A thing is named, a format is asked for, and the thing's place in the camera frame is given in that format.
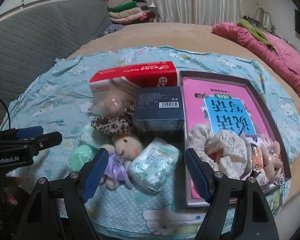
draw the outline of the book cover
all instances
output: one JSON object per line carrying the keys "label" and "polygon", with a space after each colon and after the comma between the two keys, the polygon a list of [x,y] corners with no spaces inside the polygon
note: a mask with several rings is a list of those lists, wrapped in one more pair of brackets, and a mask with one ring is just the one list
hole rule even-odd
{"label": "book cover", "polygon": [[[220,129],[248,134],[264,133],[269,136],[265,123],[245,87],[192,78],[183,79],[186,109],[186,130],[195,124],[211,127],[213,133]],[[191,197],[200,199],[191,181]]]}

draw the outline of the barcode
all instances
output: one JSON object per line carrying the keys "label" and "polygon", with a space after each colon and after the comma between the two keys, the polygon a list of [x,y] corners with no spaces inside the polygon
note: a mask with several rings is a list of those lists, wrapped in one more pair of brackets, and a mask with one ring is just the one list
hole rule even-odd
{"label": "barcode", "polygon": [[178,108],[179,102],[172,101],[172,102],[159,102],[159,108]]}

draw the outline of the green ball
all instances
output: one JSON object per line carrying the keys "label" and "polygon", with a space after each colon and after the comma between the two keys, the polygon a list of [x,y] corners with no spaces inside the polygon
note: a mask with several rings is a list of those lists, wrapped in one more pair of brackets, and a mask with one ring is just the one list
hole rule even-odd
{"label": "green ball", "polygon": [[73,171],[79,171],[86,162],[91,161],[93,159],[96,153],[96,150],[94,150],[90,146],[80,145],[74,150],[70,157],[70,168]]}

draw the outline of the purple dress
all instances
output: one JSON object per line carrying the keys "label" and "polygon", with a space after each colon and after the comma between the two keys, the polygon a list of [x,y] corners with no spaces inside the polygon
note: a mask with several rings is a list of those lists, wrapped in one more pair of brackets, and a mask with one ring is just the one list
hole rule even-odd
{"label": "purple dress", "polygon": [[132,184],[122,163],[123,159],[117,153],[109,155],[108,166],[104,174],[116,180],[119,184],[125,182],[126,187],[131,190]]}

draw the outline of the quilted fabric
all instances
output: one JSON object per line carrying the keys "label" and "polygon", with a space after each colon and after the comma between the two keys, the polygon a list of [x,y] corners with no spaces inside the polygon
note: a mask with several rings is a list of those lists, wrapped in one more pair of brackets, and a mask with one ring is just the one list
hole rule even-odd
{"label": "quilted fabric", "polygon": [[214,25],[212,33],[235,41],[252,51],[285,80],[300,97],[300,56],[290,45],[271,34],[266,34],[267,39],[274,46],[276,53],[273,53],[265,44],[257,41],[246,28],[228,22]]}
{"label": "quilted fabric", "polygon": [[[21,11],[0,22],[0,98],[8,106],[56,58],[67,58],[111,24],[106,0],[69,0]],[[0,104],[0,124],[5,115]]]}

